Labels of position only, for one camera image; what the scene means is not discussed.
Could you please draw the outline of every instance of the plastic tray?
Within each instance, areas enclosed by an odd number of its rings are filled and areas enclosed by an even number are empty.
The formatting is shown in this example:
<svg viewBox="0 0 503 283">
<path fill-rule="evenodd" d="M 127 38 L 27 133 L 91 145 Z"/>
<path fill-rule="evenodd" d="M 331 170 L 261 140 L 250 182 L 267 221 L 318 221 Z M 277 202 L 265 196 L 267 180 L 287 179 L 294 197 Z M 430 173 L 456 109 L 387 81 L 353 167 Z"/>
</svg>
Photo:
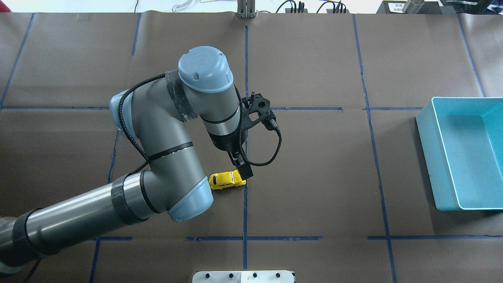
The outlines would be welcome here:
<svg viewBox="0 0 503 283">
<path fill-rule="evenodd" d="M 416 120 L 437 209 L 503 209 L 503 98 L 434 97 Z"/>
</svg>

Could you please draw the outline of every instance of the robotic arm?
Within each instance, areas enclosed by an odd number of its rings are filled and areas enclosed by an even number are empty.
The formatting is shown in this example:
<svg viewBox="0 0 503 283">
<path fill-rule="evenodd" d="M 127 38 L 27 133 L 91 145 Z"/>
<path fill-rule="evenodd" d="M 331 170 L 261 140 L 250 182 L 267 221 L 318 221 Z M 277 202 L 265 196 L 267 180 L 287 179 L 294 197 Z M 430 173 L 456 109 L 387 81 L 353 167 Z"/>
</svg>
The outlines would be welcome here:
<svg viewBox="0 0 503 283">
<path fill-rule="evenodd" d="M 112 98 L 115 124 L 145 164 L 110 184 L 18 218 L 0 218 L 0 278 L 35 259 L 168 211 L 176 222 L 206 211 L 213 196 L 184 122 L 200 116 L 220 150 L 228 152 L 243 180 L 250 165 L 269 164 L 281 145 L 270 103 L 260 94 L 240 97 L 225 55 L 210 46 L 184 54 L 166 72 Z M 252 121 L 249 115 L 258 113 Z M 271 160 L 256 164 L 243 152 L 245 131 L 259 122 L 278 133 Z M 149 164 L 150 170 L 141 171 Z"/>
</svg>

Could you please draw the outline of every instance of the toy car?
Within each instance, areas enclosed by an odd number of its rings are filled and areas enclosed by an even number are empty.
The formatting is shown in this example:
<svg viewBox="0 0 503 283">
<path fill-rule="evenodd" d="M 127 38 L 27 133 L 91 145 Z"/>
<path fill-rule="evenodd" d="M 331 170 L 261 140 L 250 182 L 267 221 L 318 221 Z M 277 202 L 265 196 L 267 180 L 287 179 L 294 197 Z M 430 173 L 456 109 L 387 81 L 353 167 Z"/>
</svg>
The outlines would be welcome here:
<svg viewBox="0 0 503 283">
<path fill-rule="evenodd" d="M 212 190 L 246 185 L 246 180 L 241 180 L 241 175 L 237 170 L 212 174 L 208 182 Z"/>
</svg>

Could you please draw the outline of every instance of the blue joint cap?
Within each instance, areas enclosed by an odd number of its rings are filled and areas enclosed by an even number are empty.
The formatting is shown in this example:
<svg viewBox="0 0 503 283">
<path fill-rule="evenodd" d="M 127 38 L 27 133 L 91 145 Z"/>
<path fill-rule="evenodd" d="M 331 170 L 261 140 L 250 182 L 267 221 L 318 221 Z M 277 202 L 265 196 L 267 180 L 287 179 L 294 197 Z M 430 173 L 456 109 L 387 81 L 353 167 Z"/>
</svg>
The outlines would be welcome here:
<svg viewBox="0 0 503 283">
<path fill-rule="evenodd" d="M 182 222 L 198 216 L 210 208 L 213 203 L 208 177 L 205 177 L 194 186 L 177 204 L 175 204 L 168 214 L 176 222 Z"/>
<path fill-rule="evenodd" d="M 121 123 L 119 122 L 119 101 L 121 100 L 121 97 L 124 93 L 126 93 L 127 90 L 116 94 L 110 99 L 110 114 L 112 114 L 112 119 L 114 120 L 114 124 L 119 128 L 119 132 L 126 137 L 124 134 L 124 131 L 122 130 Z M 122 117 L 124 118 L 124 123 L 126 124 L 126 128 L 131 134 L 131 136 L 134 139 L 137 139 L 138 137 L 134 133 L 133 129 L 133 118 L 131 117 L 131 100 L 133 99 L 133 93 L 129 94 L 126 99 L 124 100 L 124 103 L 122 105 Z"/>
<path fill-rule="evenodd" d="M 195 47 L 182 55 L 178 75 L 189 88 L 204 93 L 222 92 L 234 84 L 227 58 L 211 46 Z"/>
</svg>

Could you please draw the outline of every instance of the light blue plastic container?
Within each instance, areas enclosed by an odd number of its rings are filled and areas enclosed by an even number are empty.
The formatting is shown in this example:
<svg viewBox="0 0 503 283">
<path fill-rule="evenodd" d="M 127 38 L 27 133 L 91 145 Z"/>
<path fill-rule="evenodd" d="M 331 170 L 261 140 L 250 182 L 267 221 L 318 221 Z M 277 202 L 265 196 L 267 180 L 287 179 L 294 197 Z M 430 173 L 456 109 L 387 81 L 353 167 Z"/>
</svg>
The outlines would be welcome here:
<svg viewBox="0 0 503 283">
<path fill-rule="evenodd" d="M 437 209 L 503 209 L 503 98 L 434 97 L 416 120 Z"/>
</svg>

